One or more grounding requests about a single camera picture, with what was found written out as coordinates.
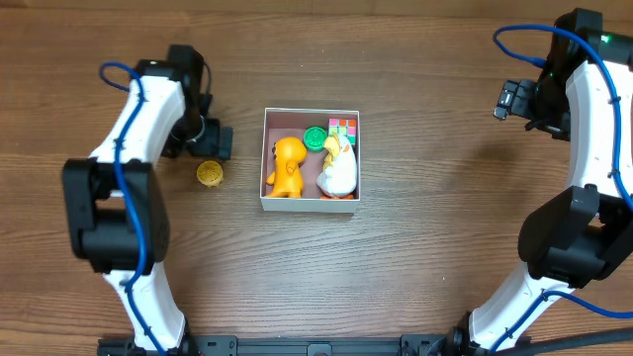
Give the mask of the orange dinosaur toy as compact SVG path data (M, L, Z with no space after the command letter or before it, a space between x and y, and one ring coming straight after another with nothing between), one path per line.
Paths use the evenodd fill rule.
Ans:
M286 136L273 144L274 171L266 183L272 185L267 198L300 199L304 190L301 165L308 156L305 145L294 136Z

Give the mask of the white and yellow duck toy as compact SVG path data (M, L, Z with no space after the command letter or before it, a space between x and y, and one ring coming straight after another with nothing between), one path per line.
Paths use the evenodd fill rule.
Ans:
M321 191L334 200L351 200L358 184L358 166L353 146L344 134L333 133L324 141L327 150L322 172L316 178Z

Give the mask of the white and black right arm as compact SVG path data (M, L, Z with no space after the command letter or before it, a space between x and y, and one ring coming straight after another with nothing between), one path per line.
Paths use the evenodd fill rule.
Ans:
M610 276L632 252L632 41L577 8L548 27L536 80L507 81L495 117L523 118L571 146L564 190L531 213L519 261L495 293L429 347L435 355L537 355L628 341L628 328L533 342L526 329L559 300Z

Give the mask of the white box pink inside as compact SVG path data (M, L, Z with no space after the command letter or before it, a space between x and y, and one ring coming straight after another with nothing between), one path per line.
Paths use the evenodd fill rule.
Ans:
M273 190L272 185L266 183L267 178L275 169L273 158L273 144L286 136L294 136L303 140L305 131L311 127L321 127L325 130L334 120L356 122L356 144L352 146L357 162L357 187L351 192L352 199L326 199L325 194L317 185L317 177L322 172L323 162L327 155L321 152L308 152L306 160L300 165L300 172L305 183L301 198L272 198L268 197ZM354 214L360 203L360 143L361 143L360 112L353 110L324 110L324 109L289 109L266 108L263 119L263 134L261 146L261 173L259 182L259 197L264 211L292 212L292 213L329 213Z

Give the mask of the green round cap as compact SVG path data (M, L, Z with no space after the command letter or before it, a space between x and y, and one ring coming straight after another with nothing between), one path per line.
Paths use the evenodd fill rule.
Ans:
M327 137L328 133L325 129L310 127L304 133L304 145L310 152L321 152Z

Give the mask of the colourful puzzle cube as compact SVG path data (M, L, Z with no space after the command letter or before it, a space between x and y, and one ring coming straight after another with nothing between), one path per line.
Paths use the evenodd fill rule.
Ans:
M329 119L328 134L344 135L352 146L357 143L357 121L355 119Z

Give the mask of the yellow round cap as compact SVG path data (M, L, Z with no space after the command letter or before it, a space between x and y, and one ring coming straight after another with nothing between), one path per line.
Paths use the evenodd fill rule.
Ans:
M218 162L208 160L198 166L196 176L201 184L207 187L217 187L224 180L224 170Z

